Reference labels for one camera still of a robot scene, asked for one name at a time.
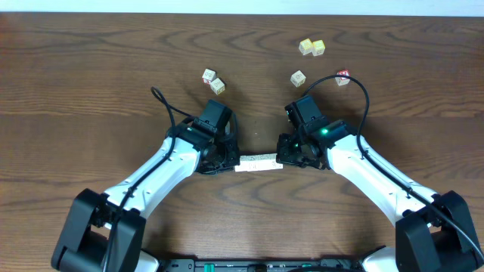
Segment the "red edged wooden block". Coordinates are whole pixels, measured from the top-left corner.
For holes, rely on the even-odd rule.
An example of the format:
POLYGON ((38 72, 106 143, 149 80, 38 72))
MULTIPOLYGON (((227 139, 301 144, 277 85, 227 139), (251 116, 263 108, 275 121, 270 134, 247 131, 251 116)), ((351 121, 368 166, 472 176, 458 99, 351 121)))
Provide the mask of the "red edged wooden block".
POLYGON ((271 165, 272 165, 273 169, 282 169, 283 168, 283 165, 280 164, 277 161, 277 154, 276 153, 271 154, 271 165))

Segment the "white wooden block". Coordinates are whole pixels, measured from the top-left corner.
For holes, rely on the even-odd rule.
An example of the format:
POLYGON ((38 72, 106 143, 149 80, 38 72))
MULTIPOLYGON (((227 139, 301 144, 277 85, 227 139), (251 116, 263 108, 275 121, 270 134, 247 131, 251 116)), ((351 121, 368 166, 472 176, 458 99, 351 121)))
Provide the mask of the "white wooden block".
POLYGON ((260 168, 264 170, 272 169, 274 158, 272 154, 263 154, 260 156, 260 168))

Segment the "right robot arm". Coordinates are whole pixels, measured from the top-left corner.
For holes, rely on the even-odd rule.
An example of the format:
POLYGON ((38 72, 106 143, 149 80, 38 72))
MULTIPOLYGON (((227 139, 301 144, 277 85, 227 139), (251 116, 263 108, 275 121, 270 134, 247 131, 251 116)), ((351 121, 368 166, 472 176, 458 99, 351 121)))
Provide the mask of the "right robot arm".
POLYGON ((389 219, 396 245, 363 257, 364 271, 475 271, 483 266, 470 210, 453 190, 439 194, 413 181, 343 121, 319 118, 280 134, 277 161, 328 168, 353 183, 389 219))

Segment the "blue letter X block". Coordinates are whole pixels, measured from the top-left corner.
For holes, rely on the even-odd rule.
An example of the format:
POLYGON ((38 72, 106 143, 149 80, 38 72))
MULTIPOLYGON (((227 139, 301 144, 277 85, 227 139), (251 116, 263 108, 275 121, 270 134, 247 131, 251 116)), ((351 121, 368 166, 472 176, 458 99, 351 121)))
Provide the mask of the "blue letter X block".
POLYGON ((259 155, 246 156, 247 171, 258 171, 260 167, 259 155))

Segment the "green letter J block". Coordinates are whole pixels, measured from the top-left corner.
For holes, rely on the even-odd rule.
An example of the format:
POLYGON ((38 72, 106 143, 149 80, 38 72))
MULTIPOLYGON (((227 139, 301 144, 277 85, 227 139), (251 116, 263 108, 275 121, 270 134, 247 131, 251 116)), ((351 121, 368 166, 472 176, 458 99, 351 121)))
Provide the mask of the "green letter J block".
POLYGON ((241 156, 240 163, 234 167, 236 172, 247 172, 249 168, 248 156, 241 156))

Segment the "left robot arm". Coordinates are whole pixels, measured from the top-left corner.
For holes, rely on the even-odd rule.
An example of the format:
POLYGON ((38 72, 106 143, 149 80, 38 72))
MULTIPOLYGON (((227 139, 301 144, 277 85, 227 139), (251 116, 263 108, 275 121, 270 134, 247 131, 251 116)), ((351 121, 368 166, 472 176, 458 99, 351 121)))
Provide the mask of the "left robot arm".
POLYGON ((141 247, 147 219, 193 173, 231 171, 240 162, 237 121, 186 119, 161 148, 119 184, 73 200, 51 257, 58 271, 156 271, 160 261, 141 247))

